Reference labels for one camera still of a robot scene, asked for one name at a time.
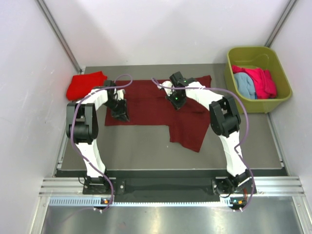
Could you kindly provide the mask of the dark red t-shirt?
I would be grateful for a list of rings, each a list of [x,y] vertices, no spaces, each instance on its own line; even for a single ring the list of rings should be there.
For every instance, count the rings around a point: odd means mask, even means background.
[[[150,80],[135,80],[125,88],[129,121],[112,117],[108,109],[105,126],[165,125],[170,142],[199,152],[210,125],[209,111],[195,100],[187,98],[181,109],[175,110],[166,93]]]

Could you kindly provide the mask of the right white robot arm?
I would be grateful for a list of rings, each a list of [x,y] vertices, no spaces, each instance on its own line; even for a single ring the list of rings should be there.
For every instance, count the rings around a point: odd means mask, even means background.
[[[217,94],[195,78],[184,78],[180,72],[171,75],[170,80],[163,82],[162,86],[175,109],[180,109],[186,98],[190,98],[209,111],[210,125],[221,140],[229,173],[225,179],[225,191],[219,186],[216,191],[221,195],[231,195],[250,189],[253,194],[254,176],[242,157],[239,143],[241,118],[235,102],[237,96],[231,92],[227,96]]]

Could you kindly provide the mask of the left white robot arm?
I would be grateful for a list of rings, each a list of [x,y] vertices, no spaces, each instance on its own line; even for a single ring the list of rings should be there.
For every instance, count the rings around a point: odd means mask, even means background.
[[[106,172],[97,144],[99,133],[97,110],[106,106],[113,118],[129,121],[124,88],[114,81],[106,80],[95,87],[82,100],[71,102],[66,109],[66,134],[73,148],[83,158],[87,173],[84,177],[85,192],[112,193],[112,182]]]

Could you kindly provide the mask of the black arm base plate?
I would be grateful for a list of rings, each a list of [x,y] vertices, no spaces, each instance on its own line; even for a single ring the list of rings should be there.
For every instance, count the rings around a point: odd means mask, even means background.
[[[157,192],[201,192],[205,195],[225,196],[256,192],[250,178],[243,179],[241,183],[231,177],[115,178],[111,182],[102,177],[84,179],[78,181],[83,185],[83,193],[88,195],[109,195],[111,190],[114,195],[138,192],[142,196],[151,196]]]

